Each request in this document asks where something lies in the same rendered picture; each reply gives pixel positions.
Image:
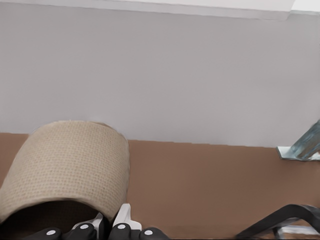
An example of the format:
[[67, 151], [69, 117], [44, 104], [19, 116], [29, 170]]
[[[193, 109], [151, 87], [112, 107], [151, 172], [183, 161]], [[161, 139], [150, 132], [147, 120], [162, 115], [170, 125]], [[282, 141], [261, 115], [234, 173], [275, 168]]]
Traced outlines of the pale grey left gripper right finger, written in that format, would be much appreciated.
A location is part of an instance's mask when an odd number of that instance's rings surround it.
[[141, 231], [141, 223], [131, 218], [131, 205], [124, 203], [114, 219], [109, 240], [140, 240]]

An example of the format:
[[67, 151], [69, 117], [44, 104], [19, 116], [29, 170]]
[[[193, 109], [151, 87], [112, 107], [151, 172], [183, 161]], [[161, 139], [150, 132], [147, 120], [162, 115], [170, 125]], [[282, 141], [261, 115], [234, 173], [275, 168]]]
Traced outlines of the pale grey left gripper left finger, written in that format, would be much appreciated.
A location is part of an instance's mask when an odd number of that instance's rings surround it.
[[99, 212], [95, 218], [79, 222], [62, 235], [62, 240], [103, 240], [105, 237], [105, 218]]

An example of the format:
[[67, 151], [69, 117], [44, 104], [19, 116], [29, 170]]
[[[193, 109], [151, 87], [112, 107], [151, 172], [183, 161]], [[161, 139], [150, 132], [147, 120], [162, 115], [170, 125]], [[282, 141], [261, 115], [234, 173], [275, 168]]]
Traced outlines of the beige woven slipper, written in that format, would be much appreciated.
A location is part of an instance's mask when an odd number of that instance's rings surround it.
[[0, 186], [0, 240], [50, 227], [63, 233], [102, 214], [108, 227], [126, 202], [127, 139], [93, 121], [56, 121], [30, 134]]

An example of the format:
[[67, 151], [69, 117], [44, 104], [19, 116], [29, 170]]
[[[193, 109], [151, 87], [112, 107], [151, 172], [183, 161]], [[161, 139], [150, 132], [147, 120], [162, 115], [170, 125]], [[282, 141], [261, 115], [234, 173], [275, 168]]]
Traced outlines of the silver frame post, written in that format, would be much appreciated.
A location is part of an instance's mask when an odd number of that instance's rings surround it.
[[276, 150], [283, 160], [320, 162], [320, 119], [293, 145], [277, 146]]

